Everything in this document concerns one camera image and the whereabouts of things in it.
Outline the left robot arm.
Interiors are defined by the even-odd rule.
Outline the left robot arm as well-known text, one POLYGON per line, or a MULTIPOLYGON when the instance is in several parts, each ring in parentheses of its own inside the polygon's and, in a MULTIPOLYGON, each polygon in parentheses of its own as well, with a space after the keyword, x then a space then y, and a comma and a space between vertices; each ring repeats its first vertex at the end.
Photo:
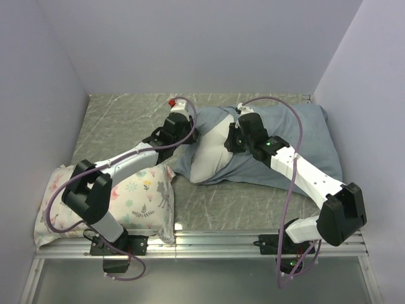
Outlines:
POLYGON ((114 255, 129 252, 128 231, 109 212, 111 190, 145 168, 173 156, 181 144, 196 141, 197 115, 173 112, 162 127, 135 148, 99 164, 79 162, 61 195, 62 202, 76 213, 114 255))

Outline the striped blue grey pillowcase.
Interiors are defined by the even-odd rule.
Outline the striped blue grey pillowcase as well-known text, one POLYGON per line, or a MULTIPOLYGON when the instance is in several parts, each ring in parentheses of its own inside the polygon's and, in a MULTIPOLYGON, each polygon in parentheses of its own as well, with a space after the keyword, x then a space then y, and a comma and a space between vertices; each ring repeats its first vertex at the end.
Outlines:
POLYGON ((342 168, 316 104, 201 108, 198 142, 173 171, 193 184, 245 182, 324 196, 337 193, 342 168))

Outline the white pillow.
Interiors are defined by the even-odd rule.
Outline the white pillow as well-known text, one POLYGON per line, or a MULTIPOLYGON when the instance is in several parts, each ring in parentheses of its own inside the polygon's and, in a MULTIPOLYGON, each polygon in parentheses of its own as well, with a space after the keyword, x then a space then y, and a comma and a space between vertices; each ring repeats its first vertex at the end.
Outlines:
POLYGON ((224 144, 231 123, 234 123, 234 117, 228 114, 202 136, 190 166, 190 181, 192 183, 208 181, 230 162, 232 153, 225 148, 224 144))

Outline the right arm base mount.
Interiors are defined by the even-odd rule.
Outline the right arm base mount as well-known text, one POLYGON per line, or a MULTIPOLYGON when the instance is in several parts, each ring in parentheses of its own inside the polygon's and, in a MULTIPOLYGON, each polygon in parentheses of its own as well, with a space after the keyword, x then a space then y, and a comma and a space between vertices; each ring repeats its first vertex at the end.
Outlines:
MULTIPOLYGON (((275 255, 278 253, 278 234, 260 234, 258 240, 253 245, 259 248, 261 255, 275 255)), ((311 246, 311 241, 299 244, 294 243, 285 233, 283 235, 282 255, 293 255, 292 258, 282 258, 280 262, 280 272, 286 275, 292 272, 303 253, 311 246)))

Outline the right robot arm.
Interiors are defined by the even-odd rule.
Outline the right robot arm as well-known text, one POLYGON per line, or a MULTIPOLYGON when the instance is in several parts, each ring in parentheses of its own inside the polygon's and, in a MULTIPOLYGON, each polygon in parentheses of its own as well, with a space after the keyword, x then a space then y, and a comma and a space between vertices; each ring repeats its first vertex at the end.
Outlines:
POLYGON ((231 123, 224 146, 229 152, 248 152, 251 156, 280 173, 304 191, 320 209, 315 217, 299 218, 283 225, 279 246, 293 253, 301 243, 324 240, 341 245, 367 223, 361 188, 344 184, 305 160, 285 140, 269 136, 258 113, 243 112, 231 123))

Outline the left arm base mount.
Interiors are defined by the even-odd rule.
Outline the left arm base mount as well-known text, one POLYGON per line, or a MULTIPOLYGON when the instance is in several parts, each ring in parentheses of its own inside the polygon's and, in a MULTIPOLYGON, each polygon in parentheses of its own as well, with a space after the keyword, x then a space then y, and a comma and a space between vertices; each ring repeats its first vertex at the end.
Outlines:
POLYGON ((147 236, 129 235, 125 232, 123 237, 110 243, 98 235, 87 236, 86 233, 89 231, 86 229, 83 233, 84 238, 91 242, 89 255, 103 257, 102 266, 105 276, 117 281, 134 281, 146 273, 146 264, 140 257, 146 255, 149 240, 147 236), (140 263, 140 274, 135 277, 118 277, 129 270, 132 260, 140 263))

